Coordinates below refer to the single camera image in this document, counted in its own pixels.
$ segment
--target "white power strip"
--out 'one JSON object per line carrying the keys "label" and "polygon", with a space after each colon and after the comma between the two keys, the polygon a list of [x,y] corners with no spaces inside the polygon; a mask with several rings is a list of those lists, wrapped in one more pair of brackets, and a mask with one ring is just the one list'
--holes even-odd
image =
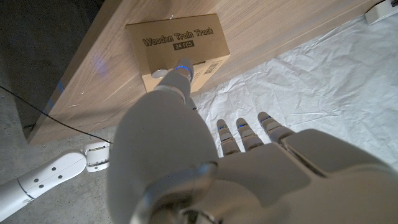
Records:
{"label": "white power strip", "polygon": [[398,0],[385,0],[365,13],[369,25],[398,13]]}

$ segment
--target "white connector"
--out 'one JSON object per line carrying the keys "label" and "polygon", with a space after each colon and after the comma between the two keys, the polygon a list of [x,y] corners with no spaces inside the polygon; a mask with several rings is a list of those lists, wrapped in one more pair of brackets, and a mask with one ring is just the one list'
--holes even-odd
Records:
{"label": "white connector", "polygon": [[88,172],[96,172],[109,167],[109,146],[108,142],[92,141],[85,144],[83,150],[86,155]]}

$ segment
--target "wooden surface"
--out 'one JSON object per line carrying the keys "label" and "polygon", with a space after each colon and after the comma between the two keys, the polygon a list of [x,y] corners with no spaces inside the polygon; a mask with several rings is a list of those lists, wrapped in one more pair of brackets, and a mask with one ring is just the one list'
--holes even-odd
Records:
{"label": "wooden surface", "polygon": [[[82,131],[119,123],[145,93],[126,24],[217,13],[231,56],[198,94],[364,14],[377,2],[106,0],[46,111]],[[38,144],[77,134],[41,116],[28,141]]]}

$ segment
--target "black cable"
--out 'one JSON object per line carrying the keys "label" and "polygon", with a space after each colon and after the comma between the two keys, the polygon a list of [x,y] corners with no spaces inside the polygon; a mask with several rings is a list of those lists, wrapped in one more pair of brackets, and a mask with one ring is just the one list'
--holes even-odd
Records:
{"label": "black cable", "polygon": [[59,121],[59,120],[57,120],[57,119],[51,117],[51,116],[48,115],[47,113],[44,113],[42,110],[38,109],[38,108],[35,107],[34,105],[30,104],[28,101],[22,99],[21,97],[19,97],[19,96],[16,95],[15,93],[11,92],[10,90],[4,88],[3,86],[0,85],[0,88],[2,88],[3,90],[5,90],[6,92],[8,92],[9,94],[11,94],[12,96],[15,96],[16,98],[20,99],[22,102],[26,103],[27,105],[33,107],[34,109],[36,109],[36,110],[39,111],[40,113],[46,115],[46,117],[48,117],[48,118],[50,118],[51,120],[57,122],[58,124],[62,124],[62,125],[64,125],[65,127],[70,128],[70,129],[72,129],[72,130],[78,131],[78,132],[83,133],[83,134],[87,134],[88,136],[91,136],[91,137],[94,137],[94,138],[98,138],[98,139],[100,139],[100,140],[102,140],[102,141],[106,141],[107,143],[113,144],[112,142],[107,141],[107,140],[105,140],[105,139],[103,139],[103,138],[101,138],[101,137],[95,136],[94,134],[86,133],[86,132],[84,132],[84,131],[80,131],[79,129],[76,129],[76,128],[73,128],[73,127],[71,127],[71,126],[69,126],[69,125],[66,125],[66,124],[62,123],[61,121]]}

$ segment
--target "cardboard box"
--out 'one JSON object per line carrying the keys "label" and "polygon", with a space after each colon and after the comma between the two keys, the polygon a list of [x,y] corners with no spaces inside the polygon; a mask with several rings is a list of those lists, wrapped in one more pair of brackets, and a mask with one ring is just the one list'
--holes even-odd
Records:
{"label": "cardboard box", "polygon": [[147,92],[161,81],[158,70],[173,69],[189,58],[195,71],[191,92],[198,91],[229,57],[216,14],[144,22],[126,26]]}

